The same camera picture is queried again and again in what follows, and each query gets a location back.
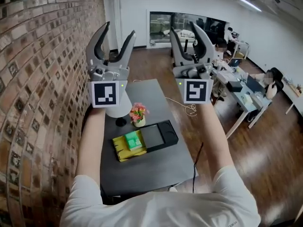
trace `vase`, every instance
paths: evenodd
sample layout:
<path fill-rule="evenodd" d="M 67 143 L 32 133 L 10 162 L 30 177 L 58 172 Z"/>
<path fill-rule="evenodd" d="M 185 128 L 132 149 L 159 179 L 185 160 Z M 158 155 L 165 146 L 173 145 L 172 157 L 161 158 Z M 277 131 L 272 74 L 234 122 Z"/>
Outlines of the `vase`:
<path fill-rule="evenodd" d="M 143 127 L 145 124 L 146 124 L 145 116 L 143 116 L 143 119 L 141 119 L 139 122 L 134 122 L 134 126 L 138 128 Z"/>

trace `floor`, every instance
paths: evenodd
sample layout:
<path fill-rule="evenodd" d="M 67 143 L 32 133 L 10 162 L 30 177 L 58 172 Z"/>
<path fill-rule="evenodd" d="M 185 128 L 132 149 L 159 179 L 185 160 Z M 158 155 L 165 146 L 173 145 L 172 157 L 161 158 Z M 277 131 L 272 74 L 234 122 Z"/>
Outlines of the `floor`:
<path fill-rule="evenodd" d="M 181 95 L 172 74 L 170 49 L 137 49 L 129 66 L 129 82 L 156 78 L 166 97 L 181 102 Z M 248 73 L 261 73 L 249 61 L 241 67 Z M 193 160 L 196 159 L 203 136 L 199 134 L 198 117 L 189 117 L 184 108 L 168 100 L 181 128 Z M 228 139 L 232 158 L 247 188 L 254 195 L 262 218 L 262 226 L 273 221 L 289 220 L 303 204 L 303 134 L 293 108 L 288 115 L 289 99 L 280 92 L 253 128 L 243 122 Z M 237 120 L 238 107 L 232 98 L 215 105 L 217 115 L 227 132 Z M 205 153 L 197 164 L 199 177 L 195 192 L 211 189 L 211 179 Z M 180 192 L 192 192 L 192 180 L 177 186 Z"/>

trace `yellow tray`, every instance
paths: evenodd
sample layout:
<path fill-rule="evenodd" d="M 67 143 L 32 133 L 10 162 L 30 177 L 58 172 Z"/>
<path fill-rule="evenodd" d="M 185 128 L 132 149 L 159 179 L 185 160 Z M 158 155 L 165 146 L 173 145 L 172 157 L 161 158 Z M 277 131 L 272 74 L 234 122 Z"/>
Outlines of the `yellow tray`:
<path fill-rule="evenodd" d="M 127 160 L 137 157 L 137 156 L 141 156 L 147 152 L 141 131 L 140 130 L 136 131 L 136 134 L 139 137 L 142 147 L 139 149 L 135 149 L 133 151 L 129 150 L 124 135 L 113 139 L 116 153 L 118 155 L 120 162 L 127 161 Z"/>

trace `lamp base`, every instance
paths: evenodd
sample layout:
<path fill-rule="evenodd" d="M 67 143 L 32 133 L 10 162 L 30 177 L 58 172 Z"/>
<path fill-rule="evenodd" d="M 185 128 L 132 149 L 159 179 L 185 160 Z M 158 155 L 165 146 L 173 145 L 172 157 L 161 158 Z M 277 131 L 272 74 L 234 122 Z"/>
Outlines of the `lamp base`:
<path fill-rule="evenodd" d="M 121 118 L 117 118 L 116 120 L 116 126 L 119 126 L 119 127 L 123 127 L 125 126 L 127 123 L 126 119 L 121 117 Z"/>

